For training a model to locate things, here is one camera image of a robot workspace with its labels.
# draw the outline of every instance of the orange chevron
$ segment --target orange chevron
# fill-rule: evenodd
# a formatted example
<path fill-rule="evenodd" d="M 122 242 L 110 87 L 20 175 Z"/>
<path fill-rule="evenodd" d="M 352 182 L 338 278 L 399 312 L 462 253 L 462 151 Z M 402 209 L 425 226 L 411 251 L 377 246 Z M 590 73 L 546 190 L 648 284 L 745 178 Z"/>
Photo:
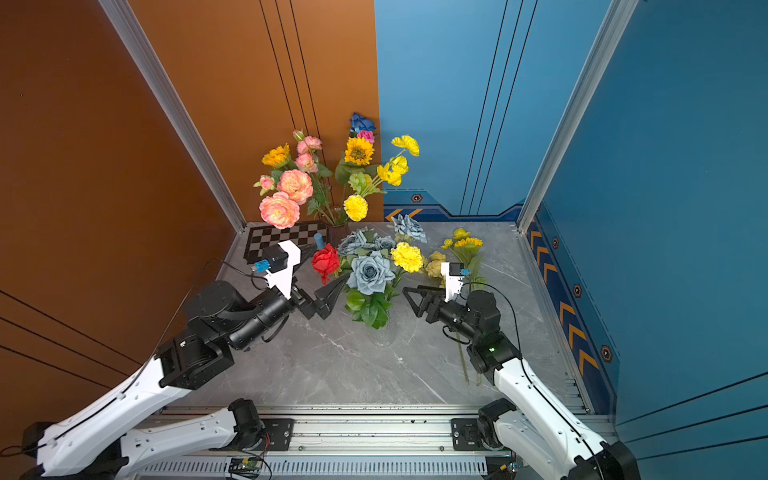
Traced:
<path fill-rule="evenodd" d="M 533 239 L 536 237 L 541 238 L 541 232 L 531 232 L 531 250 L 533 250 Z"/>
<path fill-rule="evenodd" d="M 554 265 L 551 263 L 544 262 L 544 283 L 547 283 L 547 270 L 552 270 L 553 272 L 558 271 L 558 269 L 554 268 Z"/>
<path fill-rule="evenodd" d="M 390 213 L 385 217 L 386 221 L 393 222 L 394 221 L 393 218 L 395 218 L 395 215 L 399 214 L 400 212 L 402 212 L 402 208 L 399 208 L 398 210 L 394 210 L 392 213 Z"/>
<path fill-rule="evenodd" d="M 536 263 L 541 265 L 541 254 L 542 253 L 549 253 L 549 250 L 545 249 L 544 247 L 539 247 L 536 254 Z"/>
<path fill-rule="evenodd" d="M 576 315 L 576 312 L 573 310 L 573 308 L 571 308 L 570 305 L 560 302 L 560 324 L 561 325 L 563 324 L 563 312 L 571 312 L 574 315 Z"/>
<path fill-rule="evenodd" d="M 573 325 L 569 325 L 568 326 L 568 343 L 571 344 L 571 350 L 574 349 L 574 333 L 576 335 L 579 335 L 581 338 L 583 338 L 585 340 L 587 339 L 587 336 L 584 335 L 584 332 L 582 332 L 581 330 L 579 330 L 578 328 L 576 328 Z"/>
<path fill-rule="evenodd" d="M 589 363 L 592 364 L 592 366 L 596 369 L 600 369 L 598 366 L 598 363 L 594 361 L 592 357 L 587 355 L 587 353 L 584 352 L 584 350 L 578 351 L 578 370 L 581 372 L 581 376 L 584 376 L 584 361 L 587 360 Z"/>

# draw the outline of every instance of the yellow carnation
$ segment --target yellow carnation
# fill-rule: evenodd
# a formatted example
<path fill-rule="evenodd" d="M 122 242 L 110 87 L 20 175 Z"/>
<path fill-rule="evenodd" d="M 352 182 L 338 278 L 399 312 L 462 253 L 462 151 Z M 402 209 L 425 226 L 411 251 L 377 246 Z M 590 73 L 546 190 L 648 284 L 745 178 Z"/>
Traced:
<path fill-rule="evenodd" d="M 400 242 L 390 252 L 395 265 L 402 267 L 406 272 L 418 272 L 424 265 L 422 252 L 418 247 L 411 247 L 406 242 Z"/>
<path fill-rule="evenodd" d="M 373 145 L 362 138 L 350 138 L 346 141 L 344 161 L 348 164 L 359 166 L 369 165 L 373 156 Z"/>
<path fill-rule="evenodd" d="M 414 157 L 419 156 L 419 142 L 410 137 L 409 135 L 403 135 L 402 137 L 395 137 L 392 139 L 392 145 L 400 148 L 407 148 L 411 155 Z"/>
<path fill-rule="evenodd" d="M 464 240 L 465 238 L 468 238 L 470 235 L 472 235 L 471 232 L 468 232 L 463 228 L 459 228 L 455 232 L 453 232 L 453 240 Z"/>
<path fill-rule="evenodd" d="M 288 148 L 288 144 L 285 144 L 282 147 L 270 150 L 268 154 L 262 157 L 261 163 L 269 165 L 270 167 L 279 168 L 288 163 L 289 154 L 290 149 Z"/>
<path fill-rule="evenodd" d="M 368 215 L 368 202 L 359 195 L 350 195 L 344 200 L 344 210 L 354 222 L 359 222 Z"/>
<path fill-rule="evenodd" d="M 442 275 L 442 273 L 440 273 L 441 268 L 442 268 L 442 261 L 433 260 L 429 262 L 429 265 L 427 265 L 427 275 L 437 278 Z"/>
<path fill-rule="evenodd" d="M 476 247 L 480 248 L 482 247 L 482 240 L 479 238 L 465 238 L 464 240 L 459 240 L 456 242 L 457 247 Z"/>
<path fill-rule="evenodd" d="M 405 175 L 408 173 L 408 161 L 402 155 L 392 159 L 392 171 L 396 174 Z"/>

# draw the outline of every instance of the sunflower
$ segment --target sunflower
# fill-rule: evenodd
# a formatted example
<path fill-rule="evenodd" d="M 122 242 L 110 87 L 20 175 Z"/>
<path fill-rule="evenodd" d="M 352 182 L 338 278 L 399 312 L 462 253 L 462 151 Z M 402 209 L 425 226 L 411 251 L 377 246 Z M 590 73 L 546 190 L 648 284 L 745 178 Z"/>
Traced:
<path fill-rule="evenodd" d="M 287 164 L 290 160 L 290 149 L 288 144 L 282 147 L 273 148 L 270 152 L 261 159 L 261 163 L 269 165 L 270 167 L 279 168 Z"/>
<path fill-rule="evenodd" d="M 414 140 L 409 135 L 403 135 L 402 137 L 394 137 L 392 139 L 392 145 L 400 148 L 407 148 L 411 155 L 414 157 L 419 156 L 419 142 Z"/>
<path fill-rule="evenodd" d="M 369 165 L 373 156 L 373 146 L 362 138 L 350 138 L 346 142 L 344 161 L 359 166 Z"/>

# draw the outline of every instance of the pink rose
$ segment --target pink rose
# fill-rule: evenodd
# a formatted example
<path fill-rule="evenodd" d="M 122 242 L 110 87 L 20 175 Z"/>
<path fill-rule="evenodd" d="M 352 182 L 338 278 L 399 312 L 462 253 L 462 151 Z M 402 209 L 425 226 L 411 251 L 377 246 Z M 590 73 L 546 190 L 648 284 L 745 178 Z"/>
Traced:
<path fill-rule="evenodd" d="M 358 138 L 362 138 L 363 140 L 367 140 L 367 141 L 368 141 L 368 143 L 370 143 L 371 145 L 373 145 L 373 141 L 374 141 L 374 140 L 373 140 L 373 132 L 372 132 L 372 131 L 361 130 L 361 131 L 360 131 L 360 132 L 357 134 L 357 137 L 358 137 Z"/>
<path fill-rule="evenodd" d="M 312 154 L 301 154 L 296 159 L 296 165 L 302 172 L 306 174 L 316 174 L 318 171 L 315 159 L 312 158 Z"/>
<path fill-rule="evenodd" d="M 322 150 L 323 147 L 320 145 L 323 144 L 322 141 L 320 141 L 319 138 L 315 137 L 304 137 L 304 143 L 306 144 L 306 147 L 310 150 Z"/>
<path fill-rule="evenodd" d="M 265 222 L 274 225 L 278 230 L 291 228 L 299 219 L 299 205 L 288 198 L 288 194 L 277 192 L 272 197 L 266 197 L 259 205 L 261 217 Z"/>
<path fill-rule="evenodd" d="M 264 190 L 272 190 L 275 187 L 275 180 L 269 175 L 262 175 L 259 183 Z"/>
<path fill-rule="evenodd" d="M 285 192 L 289 199 L 299 205 L 304 205 L 314 193 L 312 179 L 301 170 L 284 171 L 280 176 L 280 183 L 277 184 L 277 190 Z"/>

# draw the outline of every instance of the peach rose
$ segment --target peach rose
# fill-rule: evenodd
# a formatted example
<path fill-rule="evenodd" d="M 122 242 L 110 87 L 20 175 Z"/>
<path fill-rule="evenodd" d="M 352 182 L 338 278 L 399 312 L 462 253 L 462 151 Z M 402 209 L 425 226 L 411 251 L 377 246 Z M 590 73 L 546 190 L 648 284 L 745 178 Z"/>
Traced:
<path fill-rule="evenodd" d="M 299 219 L 299 205 L 288 198 L 288 194 L 277 192 L 272 197 L 266 197 L 259 205 L 261 217 L 265 222 L 274 225 L 278 230 L 291 228 Z"/>
<path fill-rule="evenodd" d="M 316 174 L 319 170 L 312 154 L 301 154 L 296 159 L 296 166 L 306 174 Z"/>
<path fill-rule="evenodd" d="M 314 193 L 312 179 L 301 170 L 284 171 L 280 176 L 280 183 L 277 184 L 277 190 L 288 194 L 288 198 L 299 205 L 304 205 Z"/>

